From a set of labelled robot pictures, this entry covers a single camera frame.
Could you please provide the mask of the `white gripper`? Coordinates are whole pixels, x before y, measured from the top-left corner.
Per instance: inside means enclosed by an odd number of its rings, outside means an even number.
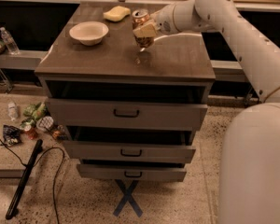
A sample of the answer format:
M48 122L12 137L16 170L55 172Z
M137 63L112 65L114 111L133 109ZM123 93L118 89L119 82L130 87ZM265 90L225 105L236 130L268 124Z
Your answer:
M177 30L174 23L174 10L175 5L171 4L152 13L151 18L153 20L139 24L133 29L133 34L137 38L155 37L158 33L158 29L165 35L176 34Z

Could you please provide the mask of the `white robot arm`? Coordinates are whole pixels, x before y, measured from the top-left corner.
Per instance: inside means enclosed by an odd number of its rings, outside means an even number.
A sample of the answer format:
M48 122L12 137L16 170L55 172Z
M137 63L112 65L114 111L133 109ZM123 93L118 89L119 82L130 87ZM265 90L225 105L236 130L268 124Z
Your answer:
M243 18L232 0L171 4L133 33L141 38L208 28L222 34L260 99L225 132L218 224L280 224L280 48Z

